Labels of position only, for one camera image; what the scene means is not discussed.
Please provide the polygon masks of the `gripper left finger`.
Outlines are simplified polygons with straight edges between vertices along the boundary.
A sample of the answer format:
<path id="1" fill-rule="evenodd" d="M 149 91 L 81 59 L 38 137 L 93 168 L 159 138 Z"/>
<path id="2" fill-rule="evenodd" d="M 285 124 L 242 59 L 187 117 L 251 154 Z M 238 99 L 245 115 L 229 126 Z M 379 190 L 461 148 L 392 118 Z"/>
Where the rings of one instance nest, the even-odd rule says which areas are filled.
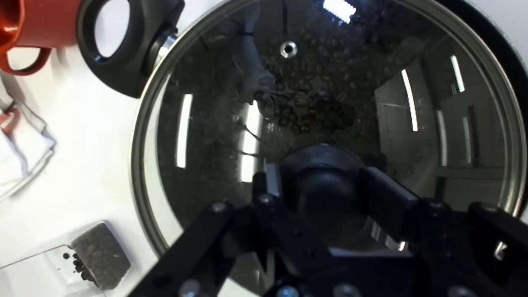
<path id="1" fill-rule="evenodd" d="M 216 202 L 195 218 L 129 297 L 218 297 L 239 256 L 256 257 L 262 297 L 331 297 L 331 253 L 281 197 Z"/>

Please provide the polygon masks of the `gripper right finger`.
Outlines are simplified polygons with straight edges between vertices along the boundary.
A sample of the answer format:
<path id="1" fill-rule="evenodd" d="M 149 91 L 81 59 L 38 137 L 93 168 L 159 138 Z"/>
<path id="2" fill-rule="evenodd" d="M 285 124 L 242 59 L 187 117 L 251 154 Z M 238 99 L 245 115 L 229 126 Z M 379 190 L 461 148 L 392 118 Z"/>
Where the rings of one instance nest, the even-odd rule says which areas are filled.
<path id="1" fill-rule="evenodd" d="M 358 172 L 368 215 L 420 264 L 423 297 L 528 297 L 528 224 L 494 205 L 454 211 L 375 167 Z"/>

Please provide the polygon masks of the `glass lid with black knob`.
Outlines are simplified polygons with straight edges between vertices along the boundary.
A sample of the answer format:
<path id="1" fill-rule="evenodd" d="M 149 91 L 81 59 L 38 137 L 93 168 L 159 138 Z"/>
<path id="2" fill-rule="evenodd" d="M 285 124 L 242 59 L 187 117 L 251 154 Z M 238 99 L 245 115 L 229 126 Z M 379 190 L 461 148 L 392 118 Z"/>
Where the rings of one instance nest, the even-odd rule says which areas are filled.
<path id="1" fill-rule="evenodd" d="M 466 0 L 226 0 L 134 130 L 130 297 L 528 297 L 528 76 Z"/>

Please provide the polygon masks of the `heap of coffee beans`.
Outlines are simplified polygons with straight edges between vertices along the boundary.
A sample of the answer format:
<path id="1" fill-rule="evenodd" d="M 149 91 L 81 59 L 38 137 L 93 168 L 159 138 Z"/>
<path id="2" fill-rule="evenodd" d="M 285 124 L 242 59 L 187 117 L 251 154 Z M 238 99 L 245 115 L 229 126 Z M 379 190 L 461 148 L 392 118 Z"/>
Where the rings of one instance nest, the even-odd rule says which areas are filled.
<path id="1" fill-rule="evenodd" d="M 100 222 L 67 245 L 75 272 L 103 292 L 117 288 L 131 263 L 111 228 Z"/>
<path id="2" fill-rule="evenodd" d="M 265 60 L 263 66 L 266 77 L 253 99 L 265 119 L 294 135 L 334 133 L 354 125 L 354 107 L 322 64 Z"/>

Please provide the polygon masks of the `clear plastic container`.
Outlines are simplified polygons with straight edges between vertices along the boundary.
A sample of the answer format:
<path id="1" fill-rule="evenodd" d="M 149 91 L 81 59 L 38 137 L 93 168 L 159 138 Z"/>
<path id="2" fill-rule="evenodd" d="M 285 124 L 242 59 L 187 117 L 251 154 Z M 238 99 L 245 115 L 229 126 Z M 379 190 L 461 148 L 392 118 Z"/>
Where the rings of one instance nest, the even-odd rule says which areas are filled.
<path id="1" fill-rule="evenodd" d="M 108 222 L 99 221 L 61 237 L 55 246 L 0 267 L 0 297 L 111 297 L 113 290 L 103 292 L 81 279 L 67 247 L 100 222 L 106 223 L 114 234 Z"/>

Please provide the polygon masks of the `white cloth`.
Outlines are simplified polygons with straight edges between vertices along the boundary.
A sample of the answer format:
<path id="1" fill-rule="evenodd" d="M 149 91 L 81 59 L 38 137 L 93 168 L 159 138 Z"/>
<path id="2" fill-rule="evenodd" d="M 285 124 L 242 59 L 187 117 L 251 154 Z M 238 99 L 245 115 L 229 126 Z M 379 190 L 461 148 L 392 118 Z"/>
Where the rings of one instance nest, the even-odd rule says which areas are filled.
<path id="1" fill-rule="evenodd" d="M 0 78 L 0 202 L 28 184 L 54 154 L 47 124 Z"/>

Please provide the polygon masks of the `red mug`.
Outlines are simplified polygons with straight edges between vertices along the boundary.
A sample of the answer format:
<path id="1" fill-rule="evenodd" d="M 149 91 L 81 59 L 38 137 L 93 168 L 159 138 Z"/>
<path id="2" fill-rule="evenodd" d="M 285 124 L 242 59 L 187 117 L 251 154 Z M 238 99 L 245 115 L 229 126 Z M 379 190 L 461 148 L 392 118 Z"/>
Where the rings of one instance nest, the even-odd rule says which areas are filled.
<path id="1" fill-rule="evenodd" d="M 0 0 L 0 70 L 28 76 L 45 66 L 55 48 L 77 43 L 76 21 L 82 0 Z M 35 61 L 23 69 L 8 62 L 14 48 L 36 48 Z"/>

